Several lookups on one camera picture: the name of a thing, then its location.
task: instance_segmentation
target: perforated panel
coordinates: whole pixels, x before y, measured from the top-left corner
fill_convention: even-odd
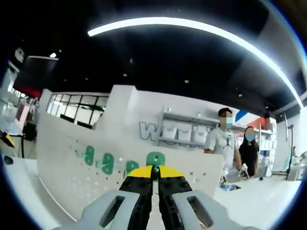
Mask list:
[[[119,189],[130,170],[146,165],[146,157],[151,152],[164,154],[165,165],[183,172],[194,190],[213,196],[218,186],[222,156],[135,145],[122,138],[110,139],[48,114],[42,114],[40,122],[37,140],[39,176],[56,201],[75,219],[80,219],[83,208],[103,193]],[[150,230],[164,227],[162,223],[157,225],[162,221],[157,192],[155,184],[148,224]]]

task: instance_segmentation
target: black shirt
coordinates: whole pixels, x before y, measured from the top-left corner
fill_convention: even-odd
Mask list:
[[[257,162],[258,151],[259,151],[258,145],[256,144],[256,146],[253,146],[253,145],[248,145],[248,144],[242,144],[240,146],[239,151],[241,155],[242,164],[245,163],[248,167],[248,175],[254,176],[256,165],[258,163]]]

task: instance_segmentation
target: woman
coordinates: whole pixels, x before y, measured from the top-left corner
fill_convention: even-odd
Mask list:
[[[257,175],[259,146],[255,140],[255,131],[253,127],[249,126],[245,130],[244,140],[239,151],[242,164],[245,163],[248,167],[249,177]]]

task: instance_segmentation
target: curved led light strip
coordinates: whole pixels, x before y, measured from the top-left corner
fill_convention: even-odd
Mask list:
[[[106,31],[115,30],[119,28],[124,28],[128,26],[137,26],[137,25],[178,25],[178,26],[184,26],[189,28],[194,28],[198,30],[203,30],[215,35],[219,35],[221,37],[224,37],[234,43],[237,43],[239,46],[244,47],[254,55],[256,55],[258,58],[260,58],[265,64],[267,64],[288,86],[291,93],[297,100],[297,103],[299,104],[300,108],[303,107],[303,103],[300,100],[297,92],[295,91],[293,85],[290,83],[284,72],[264,53],[262,53],[260,50],[258,50],[256,47],[254,47],[251,43],[248,43],[247,41],[243,40],[242,38],[227,32],[225,30],[222,30],[218,27],[208,25],[205,23],[200,23],[196,21],[191,21],[187,19],[181,19],[181,18],[167,18],[167,17],[150,17],[150,18],[135,18],[135,19],[128,19],[119,21],[116,23],[110,23],[107,25],[103,25],[100,27],[97,27],[93,30],[90,30],[88,33],[89,36],[94,36]]]

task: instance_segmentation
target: face mask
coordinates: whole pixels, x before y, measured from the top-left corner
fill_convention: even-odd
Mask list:
[[[226,117],[226,129],[230,129],[232,126],[232,117]]]
[[[254,134],[245,134],[245,138],[248,141],[252,141],[255,138]]]

